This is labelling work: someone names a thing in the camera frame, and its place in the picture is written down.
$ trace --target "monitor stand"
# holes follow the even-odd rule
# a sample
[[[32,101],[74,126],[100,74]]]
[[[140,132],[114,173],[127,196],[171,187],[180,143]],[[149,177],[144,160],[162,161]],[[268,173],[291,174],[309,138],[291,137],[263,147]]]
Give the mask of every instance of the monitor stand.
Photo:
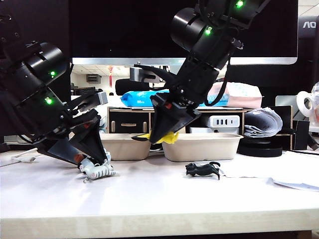
[[[4,137],[0,136],[0,153],[8,151],[27,151],[35,148],[32,144],[5,143]]]

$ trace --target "paper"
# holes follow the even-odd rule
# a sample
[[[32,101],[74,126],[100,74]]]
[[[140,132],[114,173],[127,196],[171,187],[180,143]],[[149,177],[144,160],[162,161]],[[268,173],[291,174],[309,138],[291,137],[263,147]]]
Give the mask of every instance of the paper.
[[[247,137],[272,137],[281,131],[282,127],[282,119],[271,108],[257,109],[245,114],[244,135]]]
[[[275,158],[236,154],[221,164],[220,170],[230,178],[271,178],[274,183],[300,190],[319,192],[319,157],[290,151]]]

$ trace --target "black toy figure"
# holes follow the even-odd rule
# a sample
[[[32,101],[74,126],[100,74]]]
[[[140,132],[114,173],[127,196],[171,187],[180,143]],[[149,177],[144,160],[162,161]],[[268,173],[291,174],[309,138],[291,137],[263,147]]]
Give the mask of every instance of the black toy figure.
[[[220,179],[219,168],[216,167],[215,164],[218,165],[218,167],[220,167],[220,163],[217,163],[217,162],[210,162],[202,166],[197,166],[194,163],[190,163],[185,166],[186,175],[190,174],[192,176],[195,176],[195,174],[197,174],[199,176],[207,176],[213,173],[218,176],[218,180],[219,180]]]

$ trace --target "wall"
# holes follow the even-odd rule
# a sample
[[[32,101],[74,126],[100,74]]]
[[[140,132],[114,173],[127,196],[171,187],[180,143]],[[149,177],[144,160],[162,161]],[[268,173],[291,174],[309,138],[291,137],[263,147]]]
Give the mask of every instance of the wall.
[[[110,88],[109,85],[109,77],[108,76],[102,76],[101,83],[100,84],[92,84],[86,82],[86,75],[80,75],[80,74],[71,74],[71,83],[74,83],[75,86],[78,86],[79,88],[82,87],[95,87],[96,89],[102,89],[106,92],[113,92],[115,93],[115,82],[119,79],[127,79],[128,76],[112,76],[112,88]]]

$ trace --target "power strip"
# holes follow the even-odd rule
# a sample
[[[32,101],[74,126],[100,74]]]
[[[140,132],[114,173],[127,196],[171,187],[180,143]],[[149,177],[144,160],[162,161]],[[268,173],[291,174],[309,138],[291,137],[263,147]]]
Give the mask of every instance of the power strip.
[[[204,116],[203,121],[210,128],[238,128],[240,126],[239,116]]]

